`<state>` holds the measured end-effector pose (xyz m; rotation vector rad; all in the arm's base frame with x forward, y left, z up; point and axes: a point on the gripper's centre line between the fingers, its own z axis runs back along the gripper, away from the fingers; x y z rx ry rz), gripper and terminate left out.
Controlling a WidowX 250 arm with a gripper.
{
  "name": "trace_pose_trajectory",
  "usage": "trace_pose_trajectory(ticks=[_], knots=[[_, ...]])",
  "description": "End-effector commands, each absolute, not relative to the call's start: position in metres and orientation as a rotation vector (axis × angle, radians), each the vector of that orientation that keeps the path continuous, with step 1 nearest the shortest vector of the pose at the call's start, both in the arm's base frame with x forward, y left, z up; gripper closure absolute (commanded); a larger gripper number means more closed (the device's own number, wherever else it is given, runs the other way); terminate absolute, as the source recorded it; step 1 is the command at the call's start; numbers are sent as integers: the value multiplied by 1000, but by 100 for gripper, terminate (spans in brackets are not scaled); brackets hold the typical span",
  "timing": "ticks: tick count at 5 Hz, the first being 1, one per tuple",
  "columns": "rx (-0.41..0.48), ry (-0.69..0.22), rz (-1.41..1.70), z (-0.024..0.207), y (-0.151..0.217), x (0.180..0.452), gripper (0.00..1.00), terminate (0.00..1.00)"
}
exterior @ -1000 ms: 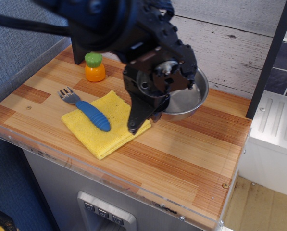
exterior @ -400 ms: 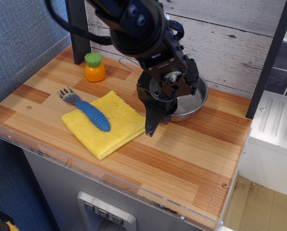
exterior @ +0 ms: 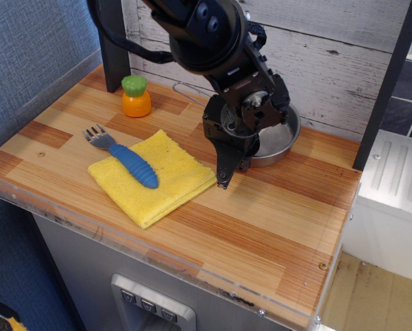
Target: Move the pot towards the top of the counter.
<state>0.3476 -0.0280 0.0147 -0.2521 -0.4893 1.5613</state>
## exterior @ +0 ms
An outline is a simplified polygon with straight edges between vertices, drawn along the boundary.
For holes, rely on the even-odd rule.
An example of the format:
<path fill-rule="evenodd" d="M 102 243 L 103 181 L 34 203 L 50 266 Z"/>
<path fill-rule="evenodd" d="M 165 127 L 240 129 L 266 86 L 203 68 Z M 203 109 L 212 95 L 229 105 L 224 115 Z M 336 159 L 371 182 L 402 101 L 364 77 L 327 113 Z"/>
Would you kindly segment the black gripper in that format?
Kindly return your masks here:
<path fill-rule="evenodd" d="M 236 120 L 230 129 L 219 122 L 222 110 L 230 110 Z M 240 112 L 222 97 L 213 95 L 203 113 L 205 137 L 213 144 L 217 154 L 217 185 L 227 189 L 235 171 L 247 172 L 252 156 L 260 147 L 259 135 L 240 117 Z"/>

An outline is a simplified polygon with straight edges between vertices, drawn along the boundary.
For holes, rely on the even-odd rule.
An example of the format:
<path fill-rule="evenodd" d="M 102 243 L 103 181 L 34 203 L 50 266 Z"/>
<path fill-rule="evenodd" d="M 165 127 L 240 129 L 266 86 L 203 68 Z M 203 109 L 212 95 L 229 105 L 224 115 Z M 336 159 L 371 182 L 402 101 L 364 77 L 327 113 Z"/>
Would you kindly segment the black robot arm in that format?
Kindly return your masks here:
<path fill-rule="evenodd" d="M 216 92 L 203 113 L 205 137 L 217 153 L 217 184 L 227 188 L 259 150 L 259 133 L 288 119 L 290 98 L 281 76 L 260 53 L 264 38 L 236 1 L 147 1 L 169 34 L 173 59 L 202 75 Z"/>

